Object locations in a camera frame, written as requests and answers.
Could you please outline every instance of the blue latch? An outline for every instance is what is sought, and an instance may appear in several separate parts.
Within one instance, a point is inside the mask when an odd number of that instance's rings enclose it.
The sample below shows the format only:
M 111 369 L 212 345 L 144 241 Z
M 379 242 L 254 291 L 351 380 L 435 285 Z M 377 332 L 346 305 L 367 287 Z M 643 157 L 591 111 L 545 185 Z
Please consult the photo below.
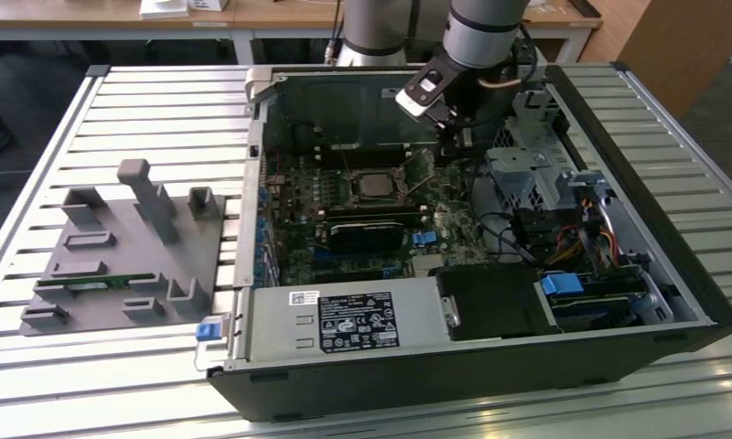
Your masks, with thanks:
M 551 273 L 539 284 L 546 295 L 583 293 L 582 280 L 575 273 Z
M 434 244 L 438 241 L 438 233 L 431 230 L 423 233 L 413 234 L 413 244 L 425 246 L 426 244 Z
M 223 323 L 202 322 L 198 324 L 195 339 L 198 341 L 214 341 L 223 338 Z

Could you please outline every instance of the floor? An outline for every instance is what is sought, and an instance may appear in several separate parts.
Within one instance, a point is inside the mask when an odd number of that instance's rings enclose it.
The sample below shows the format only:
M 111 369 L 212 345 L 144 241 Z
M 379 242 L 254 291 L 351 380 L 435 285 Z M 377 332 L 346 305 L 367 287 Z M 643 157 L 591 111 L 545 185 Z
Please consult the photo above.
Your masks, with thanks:
M 15 142 L 0 152 L 0 227 L 92 60 L 119 65 L 234 63 L 227 45 L 207 41 L 110 42 L 108 53 L 79 43 L 35 42 L 0 58 L 0 114 Z M 286 48 L 267 48 L 283 52 Z M 309 48 L 282 54 L 298 57 Z M 732 63 L 682 118 L 682 125 L 732 178 Z

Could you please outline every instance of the wooden desk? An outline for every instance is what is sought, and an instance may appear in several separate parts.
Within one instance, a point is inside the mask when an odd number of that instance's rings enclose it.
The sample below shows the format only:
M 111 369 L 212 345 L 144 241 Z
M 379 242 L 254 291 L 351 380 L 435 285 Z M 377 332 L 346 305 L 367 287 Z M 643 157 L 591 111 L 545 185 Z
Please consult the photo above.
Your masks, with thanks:
M 251 43 L 255 39 L 326 38 L 331 35 L 337 2 L 238 0 L 236 6 L 234 34 L 242 63 L 254 63 Z M 585 17 L 569 0 L 551 0 L 546 6 L 530 7 L 525 21 L 534 39 L 565 41 L 554 51 L 558 62 L 578 60 L 593 29 L 602 26 L 602 19 Z M 443 26 L 439 23 L 438 34 L 430 39 L 442 39 Z
M 732 0 L 590 0 L 606 24 L 583 61 L 619 60 L 678 118 L 732 55 Z
M 222 12 L 160 20 L 142 20 L 139 8 L 140 0 L 0 0 L 0 40 L 232 39 L 239 63 L 254 64 L 255 39 L 326 38 L 335 13 L 334 4 L 306 0 L 231 0 Z M 535 39 L 565 41 L 559 61 L 578 59 L 602 25 L 567 0 L 530 8 L 525 19 Z
M 231 39 L 236 4 L 142 20 L 140 0 L 0 0 L 0 40 Z

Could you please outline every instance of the aluminum table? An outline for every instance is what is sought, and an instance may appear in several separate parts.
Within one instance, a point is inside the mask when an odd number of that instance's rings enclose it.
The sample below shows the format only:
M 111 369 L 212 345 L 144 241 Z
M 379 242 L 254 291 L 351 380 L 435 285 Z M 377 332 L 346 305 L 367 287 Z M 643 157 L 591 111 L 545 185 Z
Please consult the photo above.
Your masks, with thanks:
M 732 301 L 732 181 L 630 72 L 566 69 Z M 151 161 L 170 195 L 208 185 L 228 197 L 215 308 L 230 309 L 246 73 L 139 67 L 86 78 L 0 231 L 0 437 L 732 437 L 732 336 L 618 383 L 294 423 L 241 419 L 194 366 L 195 325 L 22 337 L 22 310 L 66 222 L 64 193 L 96 185 L 104 198 L 130 197 L 116 179 L 130 157 Z M 597 167 L 586 140 L 574 140 Z

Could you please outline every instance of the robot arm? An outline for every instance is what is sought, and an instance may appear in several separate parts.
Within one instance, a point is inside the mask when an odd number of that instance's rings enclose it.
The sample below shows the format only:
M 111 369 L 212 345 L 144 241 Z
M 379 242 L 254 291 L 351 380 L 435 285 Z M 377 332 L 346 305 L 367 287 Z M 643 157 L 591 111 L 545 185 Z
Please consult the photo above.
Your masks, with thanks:
M 453 0 L 445 49 L 397 95 L 402 109 L 417 119 L 429 117 L 441 130 L 473 116 L 462 114 L 467 86 L 498 89 L 521 80 L 494 83 L 485 79 L 510 57 L 529 0 Z

